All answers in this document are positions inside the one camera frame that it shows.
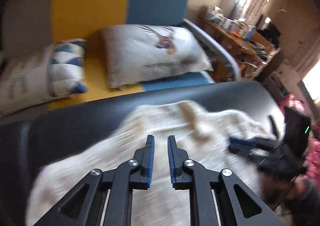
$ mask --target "window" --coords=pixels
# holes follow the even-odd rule
[[[318,62],[303,79],[303,83],[316,105],[320,103],[319,77],[320,62]]]

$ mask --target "bottle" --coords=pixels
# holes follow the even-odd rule
[[[254,25],[249,25],[249,31],[247,33],[246,38],[244,39],[245,41],[250,41],[251,37],[253,36],[254,32],[256,31],[257,27]]]

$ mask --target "deer print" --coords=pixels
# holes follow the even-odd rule
[[[162,26],[162,28],[164,28],[164,30],[167,32],[167,36],[161,35],[160,33],[145,25],[140,25],[139,27],[148,33],[154,33],[158,37],[159,40],[155,44],[156,48],[167,49],[166,53],[169,55],[174,54],[177,51],[176,46],[173,44],[174,29],[172,29],[171,27]]]

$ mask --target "metal screw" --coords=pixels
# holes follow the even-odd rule
[[[136,165],[138,165],[138,161],[134,160],[134,159],[131,159],[131,160],[129,160],[129,165],[136,166]]]
[[[186,166],[194,166],[195,165],[195,162],[193,160],[185,160],[184,161],[184,164]]]
[[[97,168],[92,169],[92,170],[90,171],[90,174],[91,174],[92,176],[97,176],[97,175],[99,175],[100,173],[101,173],[100,169],[97,169]]]
[[[222,174],[224,176],[230,176],[232,174],[232,171],[230,169],[223,169]]]

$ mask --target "black device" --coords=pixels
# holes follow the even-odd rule
[[[116,169],[91,170],[35,226],[99,226],[107,193],[105,226],[131,224],[132,190],[150,188],[155,139],[148,135],[144,148]]]
[[[279,180],[290,181],[306,172],[303,154],[308,146],[311,119],[293,108],[285,107],[284,112],[286,129],[282,141],[231,137],[228,149],[231,153],[248,158],[257,165],[259,171],[272,174]]]
[[[150,187],[154,148],[154,137],[149,135],[133,159],[110,171],[91,170],[35,226],[99,226],[109,190],[103,225],[130,226],[132,190]],[[168,157],[172,186],[189,190],[191,226],[218,226],[218,221],[222,226],[284,226],[231,170],[215,172],[190,160],[174,136],[168,137]]]
[[[168,155],[173,188],[189,190],[191,226],[285,225],[231,170],[212,171],[189,159],[174,136],[168,137]]]
[[[276,49],[279,48],[279,36],[281,33],[268,16],[261,14],[259,20],[257,21],[256,27],[258,33],[270,41],[276,47]]]

